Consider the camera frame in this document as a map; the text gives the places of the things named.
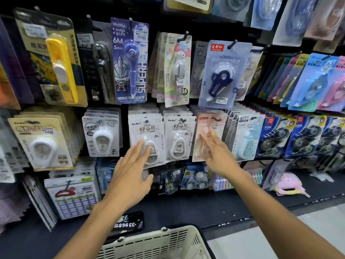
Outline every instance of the hand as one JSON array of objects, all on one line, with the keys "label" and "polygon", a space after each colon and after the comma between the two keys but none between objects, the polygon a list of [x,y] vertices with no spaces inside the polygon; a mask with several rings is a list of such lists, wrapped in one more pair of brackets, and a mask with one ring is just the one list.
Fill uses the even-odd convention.
[{"label": "hand", "polygon": [[146,147],[140,156],[143,144],[144,142],[140,141],[119,159],[106,196],[102,200],[110,202],[115,209],[123,205],[121,207],[124,209],[123,212],[139,203],[151,189],[153,174],[150,174],[145,181],[142,180],[142,170],[151,153],[151,147]]},{"label": "hand", "polygon": [[209,135],[202,133],[201,137],[209,148],[209,154],[207,154],[205,160],[211,171],[228,180],[234,173],[242,171],[235,156],[213,129],[211,129]]}]

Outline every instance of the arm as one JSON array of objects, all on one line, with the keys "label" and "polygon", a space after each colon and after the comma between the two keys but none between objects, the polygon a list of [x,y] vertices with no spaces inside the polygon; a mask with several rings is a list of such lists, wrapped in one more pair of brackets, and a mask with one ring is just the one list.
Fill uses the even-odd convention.
[{"label": "arm", "polygon": [[206,164],[235,188],[279,259],[345,258],[334,246],[262,190],[239,167],[233,154],[214,131],[210,135],[203,134],[202,138],[210,149]]},{"label": "arm", "polygon": [[151,153],[143,142],[131,147],[117,162],[107,194],[97,203],[79,231],[54,259],[95,259],[119,218],[150,191],[153,175],[142,181],[142,170]]}]

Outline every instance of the white plastic basket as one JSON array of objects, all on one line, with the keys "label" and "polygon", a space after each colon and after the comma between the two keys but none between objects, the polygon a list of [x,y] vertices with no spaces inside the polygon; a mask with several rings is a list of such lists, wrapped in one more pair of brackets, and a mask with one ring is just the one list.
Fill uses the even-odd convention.
[{"label": "white plastic basket", "polygon": [[194,226],[121,237],[102,246],[96,259],[212,259]]}]

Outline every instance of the yellow utility knife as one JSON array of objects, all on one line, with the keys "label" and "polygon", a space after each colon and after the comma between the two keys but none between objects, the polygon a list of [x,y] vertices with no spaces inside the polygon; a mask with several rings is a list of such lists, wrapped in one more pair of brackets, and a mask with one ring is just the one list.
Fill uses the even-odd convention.
[{"label": "yellow utility knife", "polygon": [[58,79],[63,98],[67,104],[79,103],[77,87],[65,39],[51,36],[45,40],[54,73]]}]

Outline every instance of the store floor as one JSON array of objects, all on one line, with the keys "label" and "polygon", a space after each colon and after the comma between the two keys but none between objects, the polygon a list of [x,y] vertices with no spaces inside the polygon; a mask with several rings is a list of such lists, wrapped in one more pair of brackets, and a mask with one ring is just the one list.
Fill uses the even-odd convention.
[{"label": "store floor", "polygon": [[[345,204],[298,218],[345,254]],[[212,239],[208,243],[216,258],[277,258],[259,227]]]}]

